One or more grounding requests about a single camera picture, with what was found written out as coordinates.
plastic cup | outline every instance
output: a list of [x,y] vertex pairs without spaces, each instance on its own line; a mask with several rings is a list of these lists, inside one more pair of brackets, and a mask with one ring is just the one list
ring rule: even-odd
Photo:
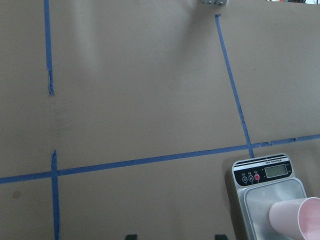
[[295,240],[320,239],[320,198],[309,197],[276,202],[269,219],[278,233]]

lcd screen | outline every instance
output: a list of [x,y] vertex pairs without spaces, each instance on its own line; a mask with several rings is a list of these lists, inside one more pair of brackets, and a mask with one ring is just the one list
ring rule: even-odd
[[285,164],[266,167],[264,170],[267,178],[273,178],[288,174]]

kitchen scale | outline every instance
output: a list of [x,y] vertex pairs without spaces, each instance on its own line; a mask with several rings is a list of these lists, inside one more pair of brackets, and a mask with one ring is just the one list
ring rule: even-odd
[[247,239],[292,240],[269,221],[273,204],[307,197],[290,158],[281,153],[236,161],[232,177]]

blue painter's tape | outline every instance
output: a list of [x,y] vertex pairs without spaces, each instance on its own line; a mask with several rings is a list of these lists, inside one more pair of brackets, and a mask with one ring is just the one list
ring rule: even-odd
[[293,137],[293,138],[286,138],[281,140],[274,140],[269,142],[259,142],[252,144],[252,147],[255,148],[263,148],[263,147],[270,147],[275,145],[282,145],[282,144],[291,144],[296,142],[303,142],[303,141],[310,141],[320,139],[320,134],[309,135],[309,136],[301,136],[301,137]]
[[16,182],[24,182],[36,179],[46,179],[51,177],[51,172],[40,172],[40,173],[33,173],[33,174],[26,174],[26,175],[19,175],[19,176],[9,176],[9,177],[2,177],[0,178],[0,184],[9,184],[9,183],[16,183]]
[[259,143],[253,143],[251,144],[253,149],[257,149],[257,148],[263,148],[263,147],[268,147],[271,146],[270,142],[259,142]]
[[219,16],[220,16],[220,14],[215,15],[215,24],[216,24],[216,28],[217,28],[218,35],[219,35],[219,40],[220,40],[220,44],[221,44],[221,48],[222,48],[222,52],[223,52],[223,56],[224,56],[224,61],[225,61],[225,65],[226,65],[226,69],[227,69],[228,75],[229,75],[229,79],[230,79],[230,83],[231,83],[231,87],[232,87],[232,91],[233,91],[236,107],[238,109],[238,113],[239,113],[239,116],[240,116],[240,119],[241,119],[241,125],[242,125],[242,129],[243,129],[243,132],[244,132],[246,144],[248,145],[248,150],[249,150],[249,153],[250,153],[250,157],[254,158],[255,155],[254,155],[253,147],[252,147],[252,144],[251,144],[248,128],[247,128],[247,125],[246,125],[245,117],[244,117],[244,114],[243,114],[243,111],[242,111],[242,108],[241,108],[240,99],[239,99],[239,96],[238,96],[238,92],[237,92],[234,76],[233,76],[233,73],[232,73],[232,70],[231,70],[231,65],[230,65],[230,61],[229,61],[229,57],[228,57],[228,53],[227,53],[224,37],[223,37],[222,31],[221,31],[221,26],[220,26],[220,22],[219,22]]
[[52,47],[51,47],[51,29],[50,29],[50,3],[49,0],[43,0],[44,4],[44,30],[45,30],[45,53],[46,69],[48,71],[49,95],[54,94],[54,78],[52,69]]
[[57,151],[54,150],[51,156],[51,184],[52,184],[54,240],[59,240],[59,234],[60,234],[60,207],[59,207],[57,164],[58,164]]
[[320,139],[320,134],[315,134],[310,136],[301,136],[301,137],[298,137],[296,141],[302,142],[302,141],[309,141],[309,140],[315,140],[315,139]]
[[241,150],[247,150],[247,149],[248,149],[247,145],[239,145],[239,146],[223,147],[223,148],[218,148],[213,150],[194,151],[194,152],[186,152],[186,153],[179,153],[179,154],[172,154],[172,155],[165,155],[165,156],[128,160],[128,161],[119,161],[119,162],[112,162],[112,163],[99,164],[99,165],[93,165],[93,166],[83,166],[83,167],[59,170],[58,175],[64,176],[64,175],[71,175],[71,174],[80,174],[80,173],[87,173],[87,172],[93,172],[93,171],[99,171],[99,170],[114,169],[114,168],[121,168],[121,167],[128,167],[128,166],[149,164],[149,163],[157,163],[157,162],[163,162],[163,161],[169,161],[169,160],[194,158],[194,157],[200,157],[205,155],[221,154],[221,153],[228,153],[228,152],[241,151]]
[[[295,142],[311,141],[316,139],[320,139],[320,134],[274,140],[270,142],[258,142],[258,143],[251,144],[251,147],[256,149],[256,148],[270,147],[273,145],[283,145],[283,144],[290,144]],[[179,153],[179,154],[172,154],[172,155],[165,155],[165,156],[141,158],[141,159],[112,162],[112,163],[99,164],[99,165],[93,165],[93,166],[69,168],[64,170],[57,170],[57,152],[54,151],[52,153],[51,172],[40,172],[40,173],[33,173],[33,174],[26,174],[26,175],[19,175],[19,176],[3,177],[3,178],[0,178],[0,184],[9,184],[9,183],[37,180],[37,179],[52,178],[53,179],[52,187],[54,187],[53,193],[55,193],[55,200],[53,202],[56,206],[54,209],[57,210],[56,218],[59,219],[60,217],[59,217],[58,176],[80,174],[80,173],[86,173],[86,172],[92,172],[92,171],[121,168],[121,167],[163,162],[163,161],[169,161],[169,160],[193,158],[193,157],[200,157],[205,155],[229,153],[229,152],[235,152],[235,151],[241,151],[241,150],[247,150],[247,149],[248,149],[247,145],[238,145],[238,146],[217,148],[213,150],[203,150],[203,151],[186,152],[186,153]]]
[[54,90],[54,77],[52,71],[48,71],[48,79],[49,79],[49,84],[48,84],[48,89],[49,89],[49,95],[53,95],[55,93]]

cup rim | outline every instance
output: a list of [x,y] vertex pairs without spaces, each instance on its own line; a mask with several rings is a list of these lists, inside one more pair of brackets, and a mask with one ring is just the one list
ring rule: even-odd
[[303,206],[306,202],[308,202],[308,201],[310,201],[310,200],[313,200],[313,199],[317,199],[317,201],[320,201],[320,198],[315,197],[315,196],[307,197],[307,198],[305,198],[304,201],[300,204],[299,210],[298,210],[298,216],[297,216],[297,217],[298,217],[299,231],[300,231],[302,237],[303,237],[305,240],[307,240],[307,238],[306,238],[305,233],[302,231],[301,226],[300,226],[300,213],[301,213],[301,208],[302,208],[302,206]]

